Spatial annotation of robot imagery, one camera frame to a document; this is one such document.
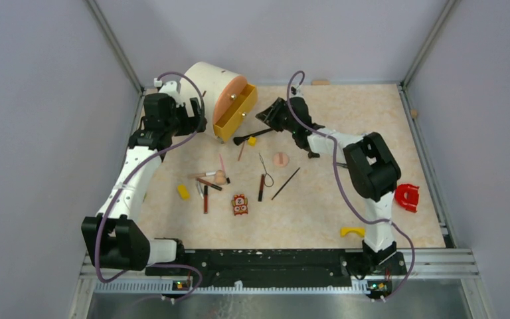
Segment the cream round drawer organizer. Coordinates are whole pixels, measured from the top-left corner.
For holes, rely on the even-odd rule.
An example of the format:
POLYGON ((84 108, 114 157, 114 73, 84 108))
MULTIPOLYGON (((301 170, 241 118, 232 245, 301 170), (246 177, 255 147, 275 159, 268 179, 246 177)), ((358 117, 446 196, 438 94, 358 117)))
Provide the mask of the cream round drawer organizer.
POLYGON ((258 89, 242 74, 197 62, 185 73, 205 102, 205 133, 226 143, 258 101, 258 89))

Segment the black makeup brush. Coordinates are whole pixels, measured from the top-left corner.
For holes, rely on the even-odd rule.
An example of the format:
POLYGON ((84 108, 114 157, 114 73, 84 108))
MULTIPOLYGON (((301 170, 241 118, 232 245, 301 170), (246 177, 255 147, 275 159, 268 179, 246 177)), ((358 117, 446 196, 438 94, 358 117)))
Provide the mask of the black makeup brush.
POLYGON ((236 137, 233 137, 232 141, 234 142, 234 144, 236 146, 239 146, 241 143, 249 140, 250 138, 255 138, 257 136, 260 136, 262 134, 266 134, 268 132, 271 132, 273 131, 272 128, 267 128, 265 130, 260 130, 260 131, 257 131, 257 132, 254 132, 254 133, 251 133, 251 134, 248 134, 248 135, 245 135, 245 136, 236 136, 236 137))

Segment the thin black stick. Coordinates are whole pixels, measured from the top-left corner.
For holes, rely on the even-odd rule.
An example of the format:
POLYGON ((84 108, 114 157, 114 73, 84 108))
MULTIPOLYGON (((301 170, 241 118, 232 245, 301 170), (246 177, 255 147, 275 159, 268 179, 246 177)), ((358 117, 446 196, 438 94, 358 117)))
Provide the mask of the thin black stick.
POLYGON ((287 180, 280 186, 280 188, 275 192, 272 196, 271 200, 275 200, 275 198, 283 191, 286 185, 296 176, 296 174, 300 171, 301 167, 298 167, 288 178, 287 180))

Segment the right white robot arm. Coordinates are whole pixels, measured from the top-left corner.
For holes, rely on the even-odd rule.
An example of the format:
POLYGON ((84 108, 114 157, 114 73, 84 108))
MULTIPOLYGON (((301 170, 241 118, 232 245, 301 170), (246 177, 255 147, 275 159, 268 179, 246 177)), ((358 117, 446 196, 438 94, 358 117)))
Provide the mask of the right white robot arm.
POLYGON ((394 233, 411 238, 393 221, 392 204, 402 172, 384 138, 377 132, 351 135, 314 122, 302 93, 302 84, 288 82, 286 97, 277 98, 256 118, 276 131, 287 131, 296 146, 309 156, 331 156, 339 192, 358 220, 365 224, 363 252, 355 263, 347 263, 349 274, 362 279, 380 274, 396 256, 394 233), (354 190, 365 203, 359 213, 348 198, 340 180, 339 163, 347 166, 354 190))

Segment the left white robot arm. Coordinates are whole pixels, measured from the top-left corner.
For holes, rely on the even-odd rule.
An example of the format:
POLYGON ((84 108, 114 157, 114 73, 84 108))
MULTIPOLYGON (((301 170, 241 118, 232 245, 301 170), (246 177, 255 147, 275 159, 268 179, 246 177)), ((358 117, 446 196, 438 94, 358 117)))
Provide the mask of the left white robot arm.
POLYGON ((109 283, 118 278, 106 278, 103 268, 141 271, 161 263, 169 274, 179 274, 186 267, 186 256, 178 251, 177 239, 148 239, 136 220, 150 181, 163 163, 165 154, 184 142, 173 143, 173 137, 191 140, 204 132, 205 101, 198 86, 184 74, 196 92, 189 99, 181 96, 176 81, 155 81, 157 92, 143 100, 144 115, 137 130, 130 136, 121 172, 105 203, 93 217, 85 217, 82 235, 98 280, 109 283))

